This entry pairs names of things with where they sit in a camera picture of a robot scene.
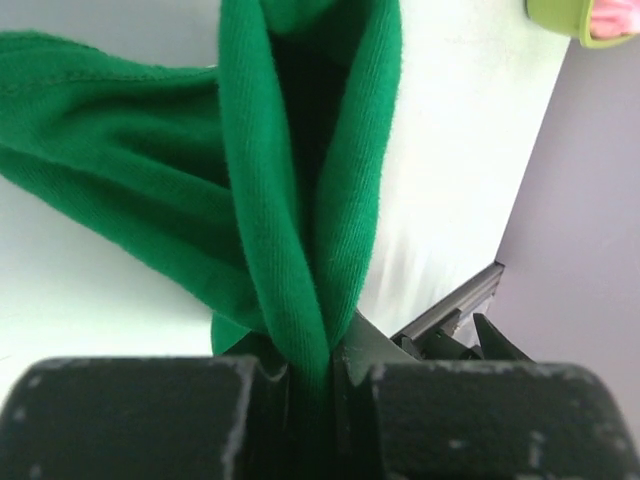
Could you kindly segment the lime green plastic basin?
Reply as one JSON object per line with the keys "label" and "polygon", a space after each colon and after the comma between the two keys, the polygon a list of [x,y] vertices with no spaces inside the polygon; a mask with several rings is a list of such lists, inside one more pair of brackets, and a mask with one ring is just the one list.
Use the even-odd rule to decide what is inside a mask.
{"label": "lime green plastic basin", "polygon": [[541,28],[576,39],[587,49],[606,49],[624,44],[639,36],[598,39],[590,33],[590,16],[595,1],[526,1],[525,9],[532,22]]}

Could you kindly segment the green t shirt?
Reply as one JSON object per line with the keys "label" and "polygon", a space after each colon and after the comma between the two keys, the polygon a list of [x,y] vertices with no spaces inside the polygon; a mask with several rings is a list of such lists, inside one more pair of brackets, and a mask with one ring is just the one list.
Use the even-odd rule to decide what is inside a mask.
{"label": "green t shirt", "polygon": [[225,1],[214,67],[1,36],[1,173],[174,280],[318,399],[378,220],[395,1]]}

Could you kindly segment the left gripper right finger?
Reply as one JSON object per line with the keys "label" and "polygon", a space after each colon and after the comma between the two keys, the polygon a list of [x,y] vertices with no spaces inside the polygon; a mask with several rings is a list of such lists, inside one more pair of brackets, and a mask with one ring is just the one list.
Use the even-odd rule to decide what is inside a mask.
{"label": "left gripper right finger", "polygon": [[420,360],[355,316],[333,356],[338,479],[635,479],[604,383],[572,364]]}

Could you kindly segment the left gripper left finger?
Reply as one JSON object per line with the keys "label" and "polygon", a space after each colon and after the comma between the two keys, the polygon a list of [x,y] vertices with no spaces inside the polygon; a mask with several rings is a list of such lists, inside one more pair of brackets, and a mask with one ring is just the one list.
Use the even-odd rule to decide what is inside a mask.
{"label": "left gripper left finger", "polygon": [[290,369],[245,337],[216,357],[52,357],[1,412],[5,479],[274,479]]}

